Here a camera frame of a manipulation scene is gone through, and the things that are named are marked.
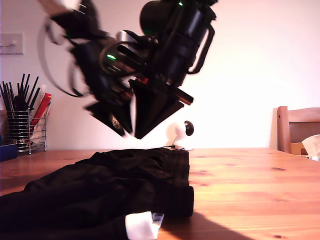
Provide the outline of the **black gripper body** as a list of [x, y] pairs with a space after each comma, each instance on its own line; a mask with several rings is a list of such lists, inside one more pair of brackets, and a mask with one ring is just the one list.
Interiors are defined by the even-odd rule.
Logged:
[[179, 89], [187, 74], [196, 74], [190, 67], [196, 60], [201, 41], [183, 34], [173, 34], [166, 39], [135, 36], [129, 43], [129, 56], [137, 62], [134, 67], [137, 79], [153, 87], [156, 93], [174, 95], [182, 104], [190, 105], [193, 97]]

